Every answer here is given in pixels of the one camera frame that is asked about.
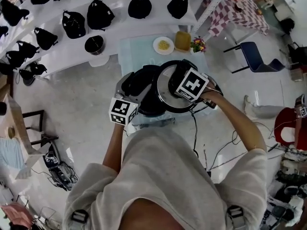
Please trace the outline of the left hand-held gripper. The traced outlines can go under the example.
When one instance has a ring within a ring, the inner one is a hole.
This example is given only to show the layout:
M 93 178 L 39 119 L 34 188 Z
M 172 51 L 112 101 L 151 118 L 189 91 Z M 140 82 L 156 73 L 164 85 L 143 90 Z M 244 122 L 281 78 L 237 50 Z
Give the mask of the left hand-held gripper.
M 149 84 L 139 95 L 129 95 L 134 75 L 134 72 L 130 72 L 116 84 L 115 96 L 111 99 L 109 107 L 109 118 L 113 123 L 128 125 L 138 114 L 141 101 L 152 87 L 152 84 Z

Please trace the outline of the person's right hand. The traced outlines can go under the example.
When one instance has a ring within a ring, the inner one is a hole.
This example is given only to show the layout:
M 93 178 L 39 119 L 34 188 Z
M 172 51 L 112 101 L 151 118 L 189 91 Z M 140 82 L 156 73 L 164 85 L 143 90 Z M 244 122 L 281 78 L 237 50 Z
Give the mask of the person's right hand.
M 216 98 L 222 97 L 221 92 L 218 91 L 215 85 L 210 81 L 205 87 L 203 93 L 201 94 L 201 98 L 204 100 L 214 101 Z

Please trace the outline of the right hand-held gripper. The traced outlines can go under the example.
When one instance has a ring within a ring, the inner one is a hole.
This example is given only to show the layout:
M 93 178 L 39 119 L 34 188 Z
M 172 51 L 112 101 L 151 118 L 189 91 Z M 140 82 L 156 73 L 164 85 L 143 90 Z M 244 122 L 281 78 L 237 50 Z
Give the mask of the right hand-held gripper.
M 181 83 L 175 88 L 175 94 L 184 97 L 192 104 L 204 101 L 201 95 L 205 92 L 218 92 L 217 85 L 213 79 L 205 73 L 199 73 L 194 68 L 190 68 L 185 74 Z

